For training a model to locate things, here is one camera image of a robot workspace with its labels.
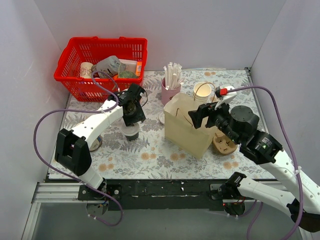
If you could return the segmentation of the white plastic cup lid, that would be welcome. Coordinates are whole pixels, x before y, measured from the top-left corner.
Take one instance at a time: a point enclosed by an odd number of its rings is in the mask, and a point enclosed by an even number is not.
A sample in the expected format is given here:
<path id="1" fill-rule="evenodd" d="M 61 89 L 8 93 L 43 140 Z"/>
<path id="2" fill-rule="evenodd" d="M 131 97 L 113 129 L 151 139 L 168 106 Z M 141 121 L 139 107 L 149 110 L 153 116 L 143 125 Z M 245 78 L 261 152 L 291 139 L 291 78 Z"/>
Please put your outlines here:
<path id="1" fill-rule="evenodd" d="M 121 132 L 125 136 L 134 136 L 140 131 L 140 126 L 138 124 L 135 124 L 133 126 L 126 126 L 125 124 L 121 127 Z"/>

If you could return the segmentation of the cream paper bag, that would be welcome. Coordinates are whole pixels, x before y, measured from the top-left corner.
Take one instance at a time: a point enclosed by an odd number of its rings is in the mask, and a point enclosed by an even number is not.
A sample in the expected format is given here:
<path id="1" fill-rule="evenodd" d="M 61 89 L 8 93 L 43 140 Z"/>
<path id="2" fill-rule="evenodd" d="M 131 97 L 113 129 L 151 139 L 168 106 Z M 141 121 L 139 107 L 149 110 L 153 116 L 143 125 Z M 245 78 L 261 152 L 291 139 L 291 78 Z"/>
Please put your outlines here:
<path id="1" fill-rule="evenodd" d="M 202 158 L 212 143 L 216 129 L 206 128 L 205 117 L 195 128 L 189 111 L 197 110 L 199 104 L 192 97 L 179 92 L 164 106 L 164 137 L 196 159 Z"/>

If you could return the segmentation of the black single paper cup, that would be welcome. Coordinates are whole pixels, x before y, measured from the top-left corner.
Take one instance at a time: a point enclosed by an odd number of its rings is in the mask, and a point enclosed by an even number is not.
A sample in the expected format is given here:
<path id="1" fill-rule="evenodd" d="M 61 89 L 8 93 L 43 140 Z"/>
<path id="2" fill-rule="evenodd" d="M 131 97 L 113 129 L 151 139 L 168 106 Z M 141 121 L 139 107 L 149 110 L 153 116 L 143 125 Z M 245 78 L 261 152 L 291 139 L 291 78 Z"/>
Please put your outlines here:
<path id="1" fill-rule="evenodd" d="M 139 137 L 139 132 L 131 135 L 125 135 L 125 137 L 126 137 L 126 140 L 129 142 L 135 141 Z"/>

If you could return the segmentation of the brown cardboard cup carrier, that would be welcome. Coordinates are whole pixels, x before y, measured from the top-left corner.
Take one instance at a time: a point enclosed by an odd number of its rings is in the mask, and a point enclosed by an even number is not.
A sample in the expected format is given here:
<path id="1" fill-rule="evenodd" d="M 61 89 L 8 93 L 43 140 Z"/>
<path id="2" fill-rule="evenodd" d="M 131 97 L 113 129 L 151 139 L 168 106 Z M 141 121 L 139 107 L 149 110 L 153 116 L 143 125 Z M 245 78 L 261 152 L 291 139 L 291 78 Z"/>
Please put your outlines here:
<path id="1" fill-rule="evenodd" d="M 238 148 L 238 146 L 221 131 L 214 133 L 212 145 L 214 152 L 222 156 L 230 155 Z"/>

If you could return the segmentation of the pink straw holder cup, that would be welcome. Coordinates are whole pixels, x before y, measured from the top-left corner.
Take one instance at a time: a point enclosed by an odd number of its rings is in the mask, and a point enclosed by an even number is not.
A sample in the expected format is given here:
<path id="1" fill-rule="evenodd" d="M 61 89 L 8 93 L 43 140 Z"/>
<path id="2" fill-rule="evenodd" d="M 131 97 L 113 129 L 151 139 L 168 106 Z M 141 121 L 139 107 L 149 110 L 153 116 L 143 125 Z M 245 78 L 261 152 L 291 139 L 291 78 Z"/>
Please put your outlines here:
<path id="1" fill-rule="evenodd" d="M 181 91 L 181 85 L 176 89 L 165 88 L 165 78 L 161 82 L 161 102 L 165 106 L 176 94 Z"/>

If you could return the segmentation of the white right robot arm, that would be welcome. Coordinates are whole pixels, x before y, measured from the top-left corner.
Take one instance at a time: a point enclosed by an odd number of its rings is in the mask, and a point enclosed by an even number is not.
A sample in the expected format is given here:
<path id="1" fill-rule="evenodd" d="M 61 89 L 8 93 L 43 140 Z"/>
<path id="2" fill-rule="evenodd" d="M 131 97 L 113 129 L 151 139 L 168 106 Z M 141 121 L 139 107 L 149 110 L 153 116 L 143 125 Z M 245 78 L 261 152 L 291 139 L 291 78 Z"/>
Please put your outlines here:
<path id="1" fill-rule="evenodd" d="M 258 129 L 260 118 L 247 106 L 230 108 L 202 104 L 188 112 L 198 129 L 204 118 L 206 128 L 217 127 L 247 159 L 272 174 L 286 190 L 256 182 L 245 174 L 234 172 L 219 192 L 223 197 L 240 196 L 257 199 L 289 216 L 299 227 L 316 233 L 320 230 L 320 186 L 304 172 L 295 169 L 294 161 L 270 134 Z"/>

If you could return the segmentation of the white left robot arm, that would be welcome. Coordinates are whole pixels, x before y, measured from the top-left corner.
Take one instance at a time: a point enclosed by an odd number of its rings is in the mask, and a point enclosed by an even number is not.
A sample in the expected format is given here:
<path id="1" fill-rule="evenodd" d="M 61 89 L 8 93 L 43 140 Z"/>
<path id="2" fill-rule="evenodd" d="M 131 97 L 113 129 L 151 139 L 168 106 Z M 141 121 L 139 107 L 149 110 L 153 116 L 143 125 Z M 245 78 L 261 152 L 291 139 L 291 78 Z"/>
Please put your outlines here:
<path id="1" fill-rule="evenodd" d="M 123 119 L 121 130 L 126 139 L 136 140 L 139 122 L 146 119 L 140 103 L 144 94 L 146 91 L 133 83 L 128 89 L 110 95 L 98 113 L 71 130 L 63 128 L 57 135 L 54 159 L 89 185 L 89 194 L 95 200 L 103 199 L 107 191 L 105 179 L 92 167 L 90 147 L 104 130 L 119 119 Z"/>

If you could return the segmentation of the stack of paper cups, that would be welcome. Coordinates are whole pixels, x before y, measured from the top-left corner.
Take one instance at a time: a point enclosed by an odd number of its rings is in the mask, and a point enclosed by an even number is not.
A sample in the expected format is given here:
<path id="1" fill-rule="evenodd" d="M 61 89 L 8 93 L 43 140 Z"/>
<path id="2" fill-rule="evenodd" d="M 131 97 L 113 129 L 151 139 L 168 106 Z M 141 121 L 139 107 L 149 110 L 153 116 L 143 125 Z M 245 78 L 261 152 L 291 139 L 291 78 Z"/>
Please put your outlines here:
<path id="1" fill-rule="evenodd" d="M 209 96 L 212 93 L 211 83 L 198 82 L 193 87 L 192 98 L 194 101 L 205 104 L 209 100 Z"/>

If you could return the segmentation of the white plastic cup lids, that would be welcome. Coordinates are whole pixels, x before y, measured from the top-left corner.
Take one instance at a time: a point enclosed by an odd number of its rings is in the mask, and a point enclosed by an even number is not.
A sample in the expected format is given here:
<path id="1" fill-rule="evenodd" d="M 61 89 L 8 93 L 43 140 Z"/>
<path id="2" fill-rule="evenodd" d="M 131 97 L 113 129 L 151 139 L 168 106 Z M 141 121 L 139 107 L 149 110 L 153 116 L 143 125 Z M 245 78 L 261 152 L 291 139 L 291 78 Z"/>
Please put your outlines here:
<path id="1" fill-rule="evenodd" d="M 159 115 L 159 121 L 164 125 L 165 124 L 165 114 L 162 112 L 160 115 Z"/>

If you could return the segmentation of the green round item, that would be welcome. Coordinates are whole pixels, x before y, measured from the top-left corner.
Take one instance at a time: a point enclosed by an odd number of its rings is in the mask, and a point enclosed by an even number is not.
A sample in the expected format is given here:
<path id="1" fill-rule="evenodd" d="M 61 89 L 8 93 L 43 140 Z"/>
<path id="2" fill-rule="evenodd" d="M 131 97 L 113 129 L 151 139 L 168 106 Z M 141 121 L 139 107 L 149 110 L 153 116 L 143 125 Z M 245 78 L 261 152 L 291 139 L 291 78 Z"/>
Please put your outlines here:
<path id="1" fill-rule="evenodd" d="M 131 72 L 131 71 L 128 71 L 128 70 L 125 70 L 125 71 L 122 71 L 120 73 L 118 73 L 118 78 L 121 78 L 121 79 L 137 79 L 138 76 Z"/>

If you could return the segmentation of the floral patterned table mat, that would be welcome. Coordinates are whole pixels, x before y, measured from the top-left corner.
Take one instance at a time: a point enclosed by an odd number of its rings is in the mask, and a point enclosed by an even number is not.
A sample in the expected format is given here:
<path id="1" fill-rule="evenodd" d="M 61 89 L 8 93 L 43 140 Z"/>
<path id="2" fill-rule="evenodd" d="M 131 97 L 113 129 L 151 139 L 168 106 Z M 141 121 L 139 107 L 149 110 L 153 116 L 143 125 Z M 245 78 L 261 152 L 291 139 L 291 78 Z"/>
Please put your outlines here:
<path id="1" fill-rule="evenodd" d="M 235 88 L 251 85 L 245 70 L 183 70 L 185 81 L 181 92 L 192 96 L 199 82 L 211 82 L 218 86 Z M 163 112 L 161 102 L 161 80 L 163 70 L 145 71 L 143 88 L 148 102 L 143 107 L 146 120 L 139 123 L 138 139 L 127 141 L 120 128 L 122 119 L 114 122 L 102 134 L 102 145 L 91 153 L 92 166 L 106 179 L 228 179 L 240 172 L 252 179 L 274 179 L 263 168 L 246 159 L 238 150 L 221 156 L 215 154 L 212 145 L 200 159 L 194 158 L 182 148 L 165 139 L 164 125 L 159 116 Z M 265 130 L 263 117 L 251 90 L 237 93 L 232 107 L 250 107 L 259 116 L 258 128 Z"/>

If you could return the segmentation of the cream crumpled napkin bundle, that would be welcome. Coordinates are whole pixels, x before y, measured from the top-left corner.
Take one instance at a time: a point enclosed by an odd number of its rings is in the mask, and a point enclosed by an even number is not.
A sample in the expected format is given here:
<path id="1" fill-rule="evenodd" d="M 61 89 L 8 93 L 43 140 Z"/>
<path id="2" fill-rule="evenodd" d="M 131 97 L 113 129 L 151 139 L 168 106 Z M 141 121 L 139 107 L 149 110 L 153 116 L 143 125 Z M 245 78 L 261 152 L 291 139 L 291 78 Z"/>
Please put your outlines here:
<path id="1" fill-rule="evenodd" d="M 90 139 L 90 141 L 87 142 L 90 152 L 96 151 L 102 145 L 101 135 L 95 135 L 96 136 L 95 139 L 90 137 L 90 135 L 93 133 L 93 129 L 94 128 L 92 126 L 87 126 L 84 121 L 78 123 L 75 127 L 72 128 L 73 133 L 77 137 L 80 137 L 80 138 L 84 137 L 86 141 Z"/>

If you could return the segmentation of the grey crumpled snack bag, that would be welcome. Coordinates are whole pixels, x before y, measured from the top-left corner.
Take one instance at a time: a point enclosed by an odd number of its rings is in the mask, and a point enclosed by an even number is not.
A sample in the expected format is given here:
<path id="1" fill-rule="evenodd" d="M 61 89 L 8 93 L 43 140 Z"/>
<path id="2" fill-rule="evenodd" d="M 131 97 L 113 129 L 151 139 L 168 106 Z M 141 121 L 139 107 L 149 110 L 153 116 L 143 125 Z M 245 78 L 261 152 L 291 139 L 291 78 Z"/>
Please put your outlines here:
<path id="1" fill-rule="evenodd" d="M 115 55 L 109 56 L 96 64 L 96 68 L 101 79 L 117 75 L 120 66 L 121 62 Z"/>

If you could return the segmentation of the white printed cup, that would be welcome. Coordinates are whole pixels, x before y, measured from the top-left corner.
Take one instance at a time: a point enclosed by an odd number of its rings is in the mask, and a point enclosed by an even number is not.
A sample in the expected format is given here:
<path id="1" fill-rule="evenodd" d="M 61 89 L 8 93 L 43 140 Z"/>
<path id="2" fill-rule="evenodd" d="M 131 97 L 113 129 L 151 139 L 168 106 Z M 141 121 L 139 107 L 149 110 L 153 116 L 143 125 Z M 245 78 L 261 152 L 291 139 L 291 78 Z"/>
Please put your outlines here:
<path id="1" fill-rule="evenodd" d="M 92 77 L 92 67 L 94 65 L 90 62 L 82 62 L 80 64 L 80 77 L 84 79 L 90 79 Z"/>

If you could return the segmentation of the aluminium frame rail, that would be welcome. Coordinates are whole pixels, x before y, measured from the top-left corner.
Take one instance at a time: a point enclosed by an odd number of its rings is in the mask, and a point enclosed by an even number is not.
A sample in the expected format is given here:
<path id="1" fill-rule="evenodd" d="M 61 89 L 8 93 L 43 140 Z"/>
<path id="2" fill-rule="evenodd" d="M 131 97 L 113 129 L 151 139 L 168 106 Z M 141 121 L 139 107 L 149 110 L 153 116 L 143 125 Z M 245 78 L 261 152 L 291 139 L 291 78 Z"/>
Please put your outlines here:
<path id="1" fill-rule="evenodd" d="M 293 226 L 279 210 L 251 198 L 241 215 L 208 209 L 103 210 L 78 200 L 79 183 L 37 185 L 25 240 L 279 240 Z"/>

